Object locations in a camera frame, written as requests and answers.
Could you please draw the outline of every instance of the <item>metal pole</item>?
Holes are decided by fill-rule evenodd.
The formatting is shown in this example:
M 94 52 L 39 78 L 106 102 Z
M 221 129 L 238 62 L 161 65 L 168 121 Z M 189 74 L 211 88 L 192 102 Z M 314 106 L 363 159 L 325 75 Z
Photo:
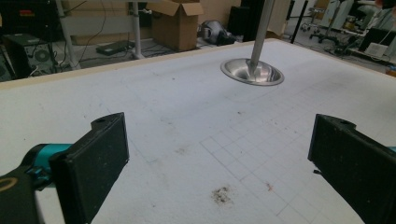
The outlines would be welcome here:
M 65 20 L 64 9 L 62 7 L 61 0 L 56 0 L 56 7 L 58 8 L 59 20 L 61 22 L 62 30 L 64 32 L 64 41 L 66 42 L 67 50 L 69 51 L 70 66 L 72 67 L 73 70 L 81 69 L 73 50 L 72 39 L 70 38 L 70 34 L 68 32 L 67 26 L 64 23 Z
M 262 45 L 264 44 L 274 2 L 274 0 L 265 0 L 264 6 L 262 8 L 262 17 L 260 18 L 259 30 L 256 35 L 256 41 L 254 42 L 253 52 L 251 53 L 251 59 L 249 63 L 249 73 L 251 75 L 254 74 L 260 59 L 260 55 L 262 54 Z
M 145 57 L 142 55 L 141 46 L 140 46 L 140 25 L 139 25 L 139 8 L 137 2 L 132 2 L 133 8 L 133 25 L 134 25 L 134 58 L 135 59 L 144 59 Z
M 298 29 L 300 28 L 300 23 L 303 20 L 303 16 L 304 16 L 304 13 L 305 13 L 305 10 L 306 10 L 306 5 L 308 5 L 308 0 L 305 0 L 305 2 L 304 2 L 303 10 L 301 10 L 300 17 L 298 18 L 296 28 L 294 29 L 294 33 L 293 33 L 293 36 L 292 36 L 291 41 L 290 41 L 291 44 L 294 44 L 294 39 L 296 38 L 297 33 L 298 33 Z

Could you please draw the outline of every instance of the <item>mark on table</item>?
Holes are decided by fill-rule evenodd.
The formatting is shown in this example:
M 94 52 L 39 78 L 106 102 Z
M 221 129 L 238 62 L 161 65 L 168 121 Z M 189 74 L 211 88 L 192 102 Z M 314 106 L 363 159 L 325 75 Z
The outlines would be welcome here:
M 220 189 L 215 189 L 212 191 L 212 198 L 218 205 L 224 205 L 226 203 L 232 203 L 231 199 L 228 197 L 230 193 L 229 187 L 222 187 Z

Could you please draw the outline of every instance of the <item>wall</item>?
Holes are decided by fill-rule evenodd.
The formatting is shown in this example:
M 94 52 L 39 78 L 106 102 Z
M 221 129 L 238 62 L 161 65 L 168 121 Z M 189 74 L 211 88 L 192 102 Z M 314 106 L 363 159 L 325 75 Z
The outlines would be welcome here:
M 305 2 L 305 0 L 295 0 L 293 11 L 291 12 L 291 16 L 292 17 L 299 17 L 300 16 L 301 10 L 303 10 L 304 2 Z M 304 13 L 305 16 L 309 16 L 310 15 L 308 9 L 310 7 L 313 7 L 316 2 L 317 2 L 317 0 L 309 0 L 308 1 L 308 5 L 306 6 L 306 10 L 305 10 L 305 13 Z

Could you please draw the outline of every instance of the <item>metal base plate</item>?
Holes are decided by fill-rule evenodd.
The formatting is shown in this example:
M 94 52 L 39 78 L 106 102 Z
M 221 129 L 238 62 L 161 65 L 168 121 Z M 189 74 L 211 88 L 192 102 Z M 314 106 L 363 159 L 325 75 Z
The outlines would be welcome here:
M 283 82 L 283 74 L 268 63 L 258 62 L 256 69 L 249 71 L 250 59 L 233 59 L 221 65 L 221 71 L 235 80 L 256 86 L 274 86 Z

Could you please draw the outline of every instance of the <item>table surface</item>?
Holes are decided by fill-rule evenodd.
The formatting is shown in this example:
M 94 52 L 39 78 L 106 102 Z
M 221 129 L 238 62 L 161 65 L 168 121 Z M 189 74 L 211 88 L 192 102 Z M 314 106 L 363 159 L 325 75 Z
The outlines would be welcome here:
M 282 84 L 222 74 L 222 62 L 251 51 L 237 44 L 0 83 L 0 174 L 31 147 L 74 143 L 94 119 L 124 112 L 131 160 L 93 223 L 361 223 L 312 173 L 315 115 L 396 146 L 396 78 L 275 40 L 261 59 Z M 62 223 L 55 189 L 37 197 L 46 221 Z

